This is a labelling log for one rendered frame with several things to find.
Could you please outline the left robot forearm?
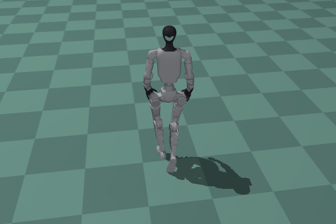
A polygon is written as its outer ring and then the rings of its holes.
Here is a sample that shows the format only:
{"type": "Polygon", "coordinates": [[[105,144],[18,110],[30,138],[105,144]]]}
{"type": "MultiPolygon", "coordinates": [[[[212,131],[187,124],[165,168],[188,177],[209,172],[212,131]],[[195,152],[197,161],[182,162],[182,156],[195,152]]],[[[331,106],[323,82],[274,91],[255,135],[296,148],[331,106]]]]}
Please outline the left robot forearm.
{"type": "MultiPolygon", "coordinates": [[[[144,73],[144,77],[145,77],[145,73],[144,73]]],[[[146,88],[147,91],[149,91],[151,89],[151,80],[147,80],[145,78],[143,78],[143,86],[146,88]]]]}

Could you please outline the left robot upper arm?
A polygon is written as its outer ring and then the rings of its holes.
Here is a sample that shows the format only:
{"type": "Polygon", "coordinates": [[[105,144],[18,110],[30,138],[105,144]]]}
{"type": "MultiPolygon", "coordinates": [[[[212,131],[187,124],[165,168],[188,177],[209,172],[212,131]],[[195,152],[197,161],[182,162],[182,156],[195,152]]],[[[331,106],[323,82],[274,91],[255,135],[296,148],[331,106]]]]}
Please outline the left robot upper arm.
{"type": "Polygon", "coordinates": [[[153,59],[156,58],[157,51],[158,49],[154,49],[148,52],[147,59],[146,59],[146,65],[145,65],[146,72],[145,72],[145,77],[144,77],[147,80],[152,80],[153,78],[153,73],[152,73],[152,69],[154,65],[153,59]]]}

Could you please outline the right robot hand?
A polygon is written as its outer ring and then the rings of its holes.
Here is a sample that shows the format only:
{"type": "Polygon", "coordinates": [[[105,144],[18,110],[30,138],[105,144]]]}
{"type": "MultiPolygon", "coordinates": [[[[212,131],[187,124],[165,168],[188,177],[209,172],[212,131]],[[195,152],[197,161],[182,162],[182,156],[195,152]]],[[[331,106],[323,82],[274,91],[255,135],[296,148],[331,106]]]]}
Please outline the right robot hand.
{"type": "Polygon", "coordinates": [[[185,95],[186,95],[186,101],[189,100],[190,96],[191,96],[191,92],[193,91],[193,89],[189,92],[187,89],[182,90],[182,92],[184,91],[185,95]]]}

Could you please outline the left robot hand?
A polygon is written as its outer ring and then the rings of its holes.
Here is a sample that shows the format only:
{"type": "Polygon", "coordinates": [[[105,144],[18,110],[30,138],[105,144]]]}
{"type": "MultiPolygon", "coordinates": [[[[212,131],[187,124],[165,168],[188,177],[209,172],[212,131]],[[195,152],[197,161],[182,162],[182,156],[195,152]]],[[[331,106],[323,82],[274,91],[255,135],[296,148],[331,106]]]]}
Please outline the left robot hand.
{"type": "Polygon", "coordinates": [[[155,89],[152,89],[152,88],[149,91],[147,91],[146,88],[145,88],[145,91],[146,91],[146,96],[147,96],[148,99],[149,99],[148,95],[150,95],[150,93],[152,93],[153,91],[157,92],[155,89]]]}

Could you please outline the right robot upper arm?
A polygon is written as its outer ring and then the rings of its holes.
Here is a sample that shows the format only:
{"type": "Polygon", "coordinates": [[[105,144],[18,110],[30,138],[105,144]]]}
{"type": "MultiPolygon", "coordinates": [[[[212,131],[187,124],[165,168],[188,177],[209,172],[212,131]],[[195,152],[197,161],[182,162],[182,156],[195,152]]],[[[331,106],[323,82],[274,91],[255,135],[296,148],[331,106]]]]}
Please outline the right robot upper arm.
{"type": "Polygon", "coordinates": [[[184,66],[185,66],[185,70],[186,73],[185,75],[185,79],[186,80],[193,80],[193,75],[192,75],[192,57],[191,57],[191,53],[188,50],[182,50],[181,49],[181,53],[182,53],[182,58],[185,59],[184,61],[184,66]]]}

